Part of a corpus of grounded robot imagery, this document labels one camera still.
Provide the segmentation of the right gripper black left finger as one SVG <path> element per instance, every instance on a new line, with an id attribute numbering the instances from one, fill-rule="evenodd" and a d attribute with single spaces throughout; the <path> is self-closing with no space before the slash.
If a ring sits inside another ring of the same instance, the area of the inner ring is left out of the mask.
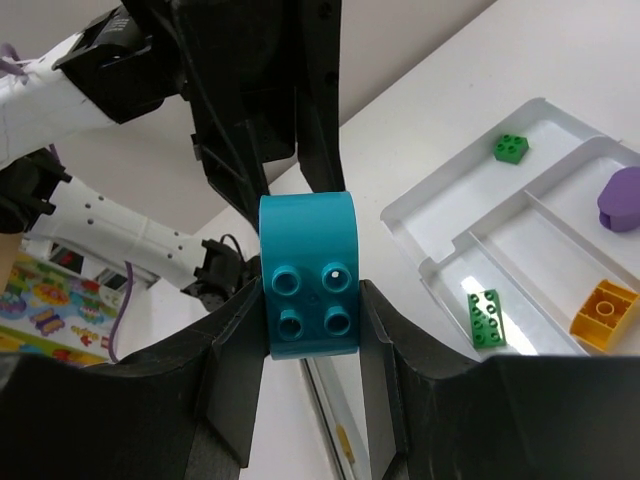
<path id="1" fill-rule="evenodd" d="M 116 364 L 1 357 L 5 479 L 236 479 L 263 372 L 263 290 Z"/>

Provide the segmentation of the yellow lego brick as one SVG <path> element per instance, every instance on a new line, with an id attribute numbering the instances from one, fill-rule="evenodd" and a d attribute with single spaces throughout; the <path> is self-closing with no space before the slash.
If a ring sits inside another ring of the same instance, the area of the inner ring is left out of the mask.
<path id="1" fill-rule="evenodd" d="M 582 343 L 610 354 L 638 318 L 639 294 L 602 280 L 574 316 L 569 332 Z"/>

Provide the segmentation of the colourful lego box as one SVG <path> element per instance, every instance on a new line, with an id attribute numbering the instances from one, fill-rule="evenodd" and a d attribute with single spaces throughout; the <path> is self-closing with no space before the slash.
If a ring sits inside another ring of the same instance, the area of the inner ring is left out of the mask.
<path id="1" fill-rule="evenodd" d="M 1 351 L 107 362 L 121 304 L 120 292 L 20 253 L 1 294 Z"/>

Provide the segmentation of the teal rounded lego brick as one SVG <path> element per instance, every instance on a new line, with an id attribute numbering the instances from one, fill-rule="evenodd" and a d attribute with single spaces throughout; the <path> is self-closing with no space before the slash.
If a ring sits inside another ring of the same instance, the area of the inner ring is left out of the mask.
<path id="1" fill-rule="evenodd" d="M 259 241 L 270 355 L 359 347 L 359 243 L 348 192 L 264 196 Z"/>

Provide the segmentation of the green 2x2 lego brick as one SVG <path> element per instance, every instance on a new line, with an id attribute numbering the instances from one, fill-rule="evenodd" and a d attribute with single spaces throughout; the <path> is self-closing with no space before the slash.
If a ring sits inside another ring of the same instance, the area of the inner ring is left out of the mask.
<path id="1" fill-rule="evenodd" d="M 505 134 L 497 141 L 493 149 L 497 161 L 518 165 L 529 150 L 529 143 L 525 137 Z"/>

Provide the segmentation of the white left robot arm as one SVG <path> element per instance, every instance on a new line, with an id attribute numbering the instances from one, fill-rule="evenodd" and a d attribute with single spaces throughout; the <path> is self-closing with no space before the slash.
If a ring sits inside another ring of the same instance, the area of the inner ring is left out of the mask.
<path id="1" fill-rule="evenodd" d="M 133 266 L 214 309 L 257 259 L 184 234 L 206 182 L 251 225 L 265 166 L 345 187 L 338 1 L 122 1 L 46 54 L 1 50 L 1 229 Z"/>

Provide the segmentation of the green 2x4 lego brick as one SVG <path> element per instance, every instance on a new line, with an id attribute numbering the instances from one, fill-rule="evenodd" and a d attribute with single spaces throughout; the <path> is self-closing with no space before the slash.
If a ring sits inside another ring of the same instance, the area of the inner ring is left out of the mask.
<path id="1" fill-rule="evenodd" d="M 475 349 L 507 344 L 500 297 L 495 289 L 467 295 L 471 341 Z"/>

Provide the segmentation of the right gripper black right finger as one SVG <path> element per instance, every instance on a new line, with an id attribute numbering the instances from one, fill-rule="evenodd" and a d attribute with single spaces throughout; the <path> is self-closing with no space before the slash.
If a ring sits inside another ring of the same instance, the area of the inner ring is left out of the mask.
<path id="1" fill-rule="evenodd" d="M 360 285 L 360 366 L 375 479 L 635 479 L 635 357 L 475 362 Z"/>

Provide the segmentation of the purple oval lego brick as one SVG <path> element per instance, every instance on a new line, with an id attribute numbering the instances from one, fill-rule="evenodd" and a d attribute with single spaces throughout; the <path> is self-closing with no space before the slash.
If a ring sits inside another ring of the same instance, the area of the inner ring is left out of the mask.
<path id="1" fill-rule="evenodd" d="M 639 167 L 615 172 L 597 199 L 600 224 L 613 232 L 639 228 Z"/>

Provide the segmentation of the aluminium front rail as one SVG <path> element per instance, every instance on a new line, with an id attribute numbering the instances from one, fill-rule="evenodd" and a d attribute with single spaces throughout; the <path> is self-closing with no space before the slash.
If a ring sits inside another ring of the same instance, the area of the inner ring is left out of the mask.
<path id="1" fill-rule="evenodd" d="M 303 359 L 309 394 L 337 479 L 369 479 L 371 468 L 357 355 Z"/>

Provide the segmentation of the white compartment tray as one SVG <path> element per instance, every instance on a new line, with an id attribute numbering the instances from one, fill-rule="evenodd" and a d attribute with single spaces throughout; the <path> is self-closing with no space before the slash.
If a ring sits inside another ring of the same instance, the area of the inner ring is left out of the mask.
<path id="1" fill-rule="evenodd" d="M 518 165 L 497 161 L 502 135 L 525 137 Z M 597 199 L 639 152 L 542 98 L 527 101 L 389 204 L 381 221 L 473 357 L 467 295 L 495 289 L 504 349 L 590 355 L 570 326 L 602 281 L 637 290 L 639 234 L 599 221 Z"/>

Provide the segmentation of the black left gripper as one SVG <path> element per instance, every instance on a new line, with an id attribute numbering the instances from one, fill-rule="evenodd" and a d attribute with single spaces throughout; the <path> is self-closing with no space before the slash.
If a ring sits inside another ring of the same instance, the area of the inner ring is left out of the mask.
<path id="1" fill-rule="evenodd" d="M 258 230 L 263 164 L 293 153 L 295 1 L 127 1 L 141 29 L 176 49 L 192 143 L 209 185 Z M 341 3 L 299 3 L 297 140 L 315 193 L 345 189 L 339 150 Z"/>

